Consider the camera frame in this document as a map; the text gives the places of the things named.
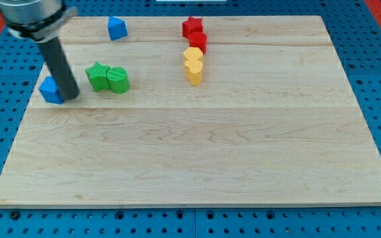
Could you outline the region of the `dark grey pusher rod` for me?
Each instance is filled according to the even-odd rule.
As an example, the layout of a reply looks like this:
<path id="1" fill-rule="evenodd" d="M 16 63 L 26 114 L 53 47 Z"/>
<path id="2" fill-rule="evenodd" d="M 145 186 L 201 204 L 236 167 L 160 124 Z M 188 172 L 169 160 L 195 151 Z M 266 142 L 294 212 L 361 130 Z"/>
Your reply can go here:
<path id="1" fill-rule="evenodd" d="M 47 42 L 38 43 L 38 48 L 54 78 L 61 97 L 64 100 L 77 98 L 79 96 L 79 87 L 58 37 Z"/>

